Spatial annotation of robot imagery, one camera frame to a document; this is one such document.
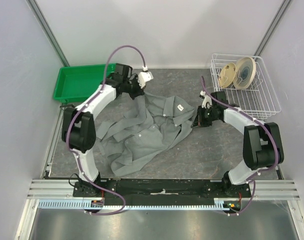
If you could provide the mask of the grey button shirt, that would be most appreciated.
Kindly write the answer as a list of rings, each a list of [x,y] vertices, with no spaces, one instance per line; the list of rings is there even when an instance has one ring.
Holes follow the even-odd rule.
[[[99,125],[99,150],[115,176],[138,172],[191,133],[194,114],[195,108],[178,96],[145,93],[119,121]]]

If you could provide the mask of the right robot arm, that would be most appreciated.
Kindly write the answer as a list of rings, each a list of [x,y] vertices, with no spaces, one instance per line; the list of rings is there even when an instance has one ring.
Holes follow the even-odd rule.
[[[200,92],[202,105],[197,108],[194,127],[209,127],[214,121],[222,121],[243,135],[242,160],[227,171],[221,191],[227,197],[239,191],[239,185],[247,184],[262,172],[267,172],[284,161],[279,127],[274,122],[262,122],[246,114],[239,106],[229,104],[223,91],[207,94]]]

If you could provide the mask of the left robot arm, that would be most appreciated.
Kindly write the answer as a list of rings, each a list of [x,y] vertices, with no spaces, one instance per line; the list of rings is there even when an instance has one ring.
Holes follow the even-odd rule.
[[[101,111],[122,93],[134,99],[144,94],[146,82],[153,75],[146,68],[139,74],[132,73],[132,67],[116,64],[97,90],[77,107],[67,107],[63,114],[62,140],[74,155],[79,169],[79,177],[86,181],[84,191],[91,197],[101,192],[99,171],[95,166],[93,146],[96,141],[95,119]]]

